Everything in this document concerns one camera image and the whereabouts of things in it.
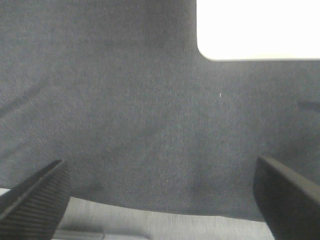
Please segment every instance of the dark gray fabric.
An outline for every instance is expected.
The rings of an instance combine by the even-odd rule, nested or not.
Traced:
[[[319,93],[317,61],[206,60],[195,1],[3,0],[0,187],[64,159],[75,197],[261,220],[258,155],[320,184]]]

